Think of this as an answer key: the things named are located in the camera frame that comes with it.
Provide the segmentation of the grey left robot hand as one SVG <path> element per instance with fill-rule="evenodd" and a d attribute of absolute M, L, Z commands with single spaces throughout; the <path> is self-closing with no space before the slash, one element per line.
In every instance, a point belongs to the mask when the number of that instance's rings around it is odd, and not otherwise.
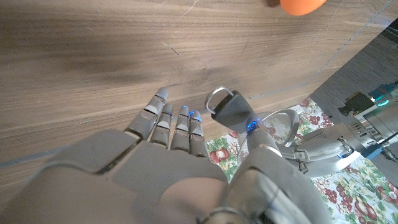
<path fill-rule="evenodd" d="M 280 145 L 282 157 L 307 177 L 322 177 L 345 169 L 361 154 L 363 145 L 345 124 L 317 129 L 299 145 Z"/>

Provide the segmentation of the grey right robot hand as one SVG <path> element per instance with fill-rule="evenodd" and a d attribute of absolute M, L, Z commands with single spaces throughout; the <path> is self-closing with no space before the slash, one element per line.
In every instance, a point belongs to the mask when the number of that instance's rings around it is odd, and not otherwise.
<path fill-rule="evenodd" d="M 1 212 L 2 223 L 330 223 L 313 184 L 282 157 L 243 101 L 220 123 L 247 134 L 248 156 L 232 179 L 211 162 L 198 111 L 172 124 L 159 89 L 123 130 L 63 148 Z"/>

